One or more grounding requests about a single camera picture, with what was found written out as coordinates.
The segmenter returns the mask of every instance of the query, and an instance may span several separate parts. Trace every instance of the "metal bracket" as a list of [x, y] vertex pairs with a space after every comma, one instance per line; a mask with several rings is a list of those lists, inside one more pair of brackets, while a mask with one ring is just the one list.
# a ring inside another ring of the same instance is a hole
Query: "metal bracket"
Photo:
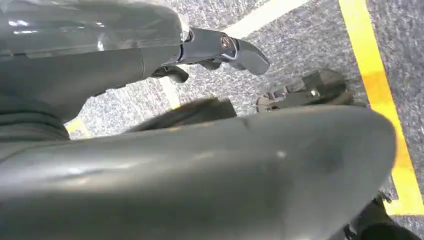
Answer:
[[181, 45], [181, 56], [175, 64], [200, 64], [216, 69], [221, 63], [253, 75], [262, 75], [270, 67], [267, 57], [246, 41], [221, 31], [191, 28], [189, 40]]
[[264, 113], [316, 104], [357, 105], [353, 94], [347, 91], [346, 79], [340, 73], [317, 70], [303, 77], [302, 81], [304, 87], [301, 90], [290, 91], [285, 86], [259, 97], [256, 102], [257, 111]]
[[150, 76], [155, 79], [169, 77], [176, 83], [185, 83], [189, 79], [189, 74], [178, 66], [163, 66], [154, 71]]

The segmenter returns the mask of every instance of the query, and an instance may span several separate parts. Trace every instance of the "electric scooter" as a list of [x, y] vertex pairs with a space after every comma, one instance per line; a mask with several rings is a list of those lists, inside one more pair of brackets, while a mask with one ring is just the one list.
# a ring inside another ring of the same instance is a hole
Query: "electric scooter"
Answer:
[[1, 240], [328, 240], [375, 196], [395, 132], [357, 106], [237, 117], [200, 99], [123, 134], [71, 141], [87, 98], [178, 65], [270, 63], [149, 2], [0, 2]]

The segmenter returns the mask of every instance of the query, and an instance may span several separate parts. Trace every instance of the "brake lever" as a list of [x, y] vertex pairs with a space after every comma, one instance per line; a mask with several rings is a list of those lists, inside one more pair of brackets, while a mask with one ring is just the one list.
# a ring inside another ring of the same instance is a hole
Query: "brake lever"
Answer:
[[200, 64], [208, 70], [228, 63], [235, 69], [262, 75], [270, 67], [267, 57], [252, 44], [229, 37], [221, 31], [193, 27], [181, 45], [180, 58], [174, 64]]

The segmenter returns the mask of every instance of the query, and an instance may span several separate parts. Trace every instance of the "scooter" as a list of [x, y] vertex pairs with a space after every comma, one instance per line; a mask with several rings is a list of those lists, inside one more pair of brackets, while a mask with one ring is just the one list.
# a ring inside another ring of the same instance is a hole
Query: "scooter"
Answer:
[[70, 141], [90, 96], [180, 64], [270, 65], [162, 5], [0, 2], [0, 239], [328, 240], [375, 196], [395, 132], [355, 106], [237, 117], [197, 100], [115, 136]]

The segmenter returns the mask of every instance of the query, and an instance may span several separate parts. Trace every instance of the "white line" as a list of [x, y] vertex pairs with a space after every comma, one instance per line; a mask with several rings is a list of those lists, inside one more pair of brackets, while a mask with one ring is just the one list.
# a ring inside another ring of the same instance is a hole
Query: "white line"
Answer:
[[253, 10], [240, 21], [224, 29], [223, 32], [233, 38], [245, 38], [306, 2], [308, 0], [270, 0]]
[[[254, 31], [260, 30], [265, 25], [307, 2], [308, 0], [270, 0], [222, 32], [233, 38], [245, 38]], [[181, 104], [180, 99], [171, 80], [167, 77], [167, 79], [159, 79], [159, 82], [172, 108], [179, 107]]]
[[177, 90], [174, 83], [169, 77], [162, 77], [159, 79], [160, 85], [162, 85], [163, 92], [169, 101], [172, 109], [176, 109], [181, 105], [180, 98], [177, 95]]

